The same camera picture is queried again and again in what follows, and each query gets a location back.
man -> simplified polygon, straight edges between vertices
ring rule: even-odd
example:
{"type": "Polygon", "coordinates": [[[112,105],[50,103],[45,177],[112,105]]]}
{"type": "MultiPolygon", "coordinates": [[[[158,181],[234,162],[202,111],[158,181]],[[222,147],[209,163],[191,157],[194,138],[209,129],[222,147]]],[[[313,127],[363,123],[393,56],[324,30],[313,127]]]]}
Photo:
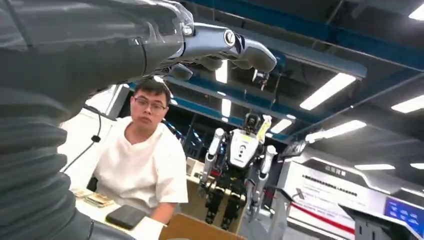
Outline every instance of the man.
{"type": "Polygon", "coordinates": [[[98,193],[164,224],[178,203],[188,202],[183,147],[161,123],[170,100],[163,81],[141,82],[130,99],[131,116],[118,119],[94,171],[98,193]]]}

man's hair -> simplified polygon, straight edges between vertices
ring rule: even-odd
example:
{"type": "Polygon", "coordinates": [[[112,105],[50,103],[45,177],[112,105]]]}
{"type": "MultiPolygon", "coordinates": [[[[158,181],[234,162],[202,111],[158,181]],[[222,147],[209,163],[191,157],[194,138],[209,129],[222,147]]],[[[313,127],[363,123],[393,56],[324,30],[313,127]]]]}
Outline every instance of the man's hair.
{"type": "Polygon", "coordinates": [[[153,77],[144,79],[134,89],[134,95],[139,91],[154,93],[155,95],[165,94],[166,105],[169,105],[171,101],[171,92],[163,82],[156,81],[153,77]]]}

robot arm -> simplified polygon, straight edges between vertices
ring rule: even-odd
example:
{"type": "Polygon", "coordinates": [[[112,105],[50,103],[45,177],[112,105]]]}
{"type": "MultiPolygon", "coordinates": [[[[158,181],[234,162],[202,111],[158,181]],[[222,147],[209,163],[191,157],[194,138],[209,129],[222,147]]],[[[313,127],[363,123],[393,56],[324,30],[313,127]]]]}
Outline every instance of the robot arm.
{"type": "Polygon", "coordinates": [[[190,15],[167,0],[0,1],[0,108],[8,113],[0,116],[0,239],[132,239],[76,209],[57,152],[67,133],[57,126],[99,90],[186,61],[275,67],[260,43],[237,49],[242,38],[230,29],[194,25],[190,15]]]}
{"type": "Polygon", "coordinates": [[[221,147],[221,143],[224,137],[224,130],[222,128],[218,128],[215,130],[215,134],[213,135],[212,143],[209,146],[209,150],[206,153],[204,159],[204,167],[203,172],[200,178],[200,186],[205,187],[208,181],[208,177],[211,174],[212,167],[214,166],[215,161],[217,160],[218,150],[221,147]]]}
{"type": "Polygon", "coordinates": [[[251,195],[248,195],[248,198],[251,197],[249,200],[250,219],[254,219],[261,209],[264,198],[264,187],[268,181],[271,164],[276,154],[277,151],[273,145],[268,145],[266,147],[265,157],[263,158],[260,170],[258,171],[258,181],[256,182],[256,185],[253,186],[251,195]]]}

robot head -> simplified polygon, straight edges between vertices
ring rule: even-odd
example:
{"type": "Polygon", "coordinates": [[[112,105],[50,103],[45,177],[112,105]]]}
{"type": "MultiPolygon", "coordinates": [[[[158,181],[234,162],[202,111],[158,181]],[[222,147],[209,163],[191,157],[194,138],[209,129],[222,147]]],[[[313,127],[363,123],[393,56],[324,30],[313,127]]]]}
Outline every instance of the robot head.
{"type": "Polygon", "coordinates": [[[261,125],[261,117],[255,113],[248,113],[244,119],[243,130],[256,134],[261,125]]]}

blue screen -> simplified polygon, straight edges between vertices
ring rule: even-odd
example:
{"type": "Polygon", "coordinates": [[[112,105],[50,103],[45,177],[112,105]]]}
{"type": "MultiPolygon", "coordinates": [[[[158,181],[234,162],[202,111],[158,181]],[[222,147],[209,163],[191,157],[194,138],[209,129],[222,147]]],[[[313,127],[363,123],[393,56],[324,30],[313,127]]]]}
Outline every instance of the blue screen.
{"type": "Polygon", "coordinates": [[[424,210],[393,198],[386,198],[384,215],[406,222],[421,237],[424,237],[424,210]]]}

